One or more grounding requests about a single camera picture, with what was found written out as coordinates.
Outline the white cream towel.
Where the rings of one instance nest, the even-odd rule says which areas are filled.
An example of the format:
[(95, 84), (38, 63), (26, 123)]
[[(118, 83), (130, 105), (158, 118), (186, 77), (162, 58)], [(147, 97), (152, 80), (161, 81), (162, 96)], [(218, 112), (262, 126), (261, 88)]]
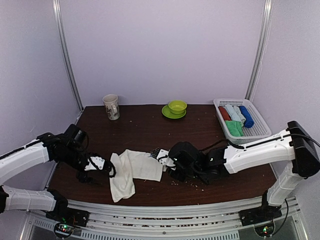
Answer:
[(112, 153), (110, 162), (115, 167), (115, 176), (110, 178), (110, 192), (113, 202), (129, 199), (136, 190), (134, 179), (159, 182), (163, 165), (148, 152), (126, 149), (120, 155)]

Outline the green microfiber towel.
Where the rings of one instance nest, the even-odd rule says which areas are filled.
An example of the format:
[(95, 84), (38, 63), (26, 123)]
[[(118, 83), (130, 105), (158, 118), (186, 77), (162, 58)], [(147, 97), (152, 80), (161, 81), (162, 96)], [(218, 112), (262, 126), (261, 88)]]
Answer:
[(243, 137), (242, 123), (240, 121), (226, 120), (226, 127), (229, 133), (234, 137)]

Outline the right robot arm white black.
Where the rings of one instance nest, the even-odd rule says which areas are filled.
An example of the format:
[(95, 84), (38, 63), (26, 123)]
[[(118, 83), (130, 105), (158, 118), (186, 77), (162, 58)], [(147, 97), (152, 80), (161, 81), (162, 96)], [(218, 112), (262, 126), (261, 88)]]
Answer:
[(199, 150), (189, 142), (178, 142), (164, 156), (157, 156), (157, 159), (169, 168), (172, 178), (184, 181), (187, 177), (195, 177), (207, 185), (214, 179), (242, 170), (286, 161), (284, 171), (263, 194), (261, 206), (256, 210), (258, 219), (266, 221), (302, 179), (320, 171), (317, 146), (319, 143), (297, 121), (290, 121), (287, 129), (242, 145), (229, 142), (227, 146), (217, 147), (212, 144)]

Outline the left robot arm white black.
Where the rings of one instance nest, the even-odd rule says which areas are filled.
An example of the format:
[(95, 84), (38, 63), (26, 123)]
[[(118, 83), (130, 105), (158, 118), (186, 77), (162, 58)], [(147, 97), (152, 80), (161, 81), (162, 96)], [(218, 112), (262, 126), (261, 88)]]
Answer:
[(68, 200), (56, 190), (26, 190), (6, 186), (12, 177), (40, 164), (54, 161), (65, 163), (80, 173), (102, 171), (106, 160), (87, 152), (83, 142), (86, 132), (71, 124), (64, 133), (50, 132), (0, 157), (0, 211), (40, 210), (53, 214), (61, 222), (72, 218)]

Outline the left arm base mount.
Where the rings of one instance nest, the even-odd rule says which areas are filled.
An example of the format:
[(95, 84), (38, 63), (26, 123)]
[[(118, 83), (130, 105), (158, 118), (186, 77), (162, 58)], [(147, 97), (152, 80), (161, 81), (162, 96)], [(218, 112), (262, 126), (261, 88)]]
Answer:
[(46, 212), (45, 217), (70, 226), (86, 227), (90, 213), (85, 210), (70, 208), (66, 213)]

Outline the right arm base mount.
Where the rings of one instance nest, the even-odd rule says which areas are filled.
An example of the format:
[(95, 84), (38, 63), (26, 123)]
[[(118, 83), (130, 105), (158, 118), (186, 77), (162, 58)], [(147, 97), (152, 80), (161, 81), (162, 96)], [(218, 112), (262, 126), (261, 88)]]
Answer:
[(255, 225), (271, 221), (282, 216), (282, 211), (278, 208), (262, 209), (260, 207), (241, 210), (239, 218), (242, 226)]

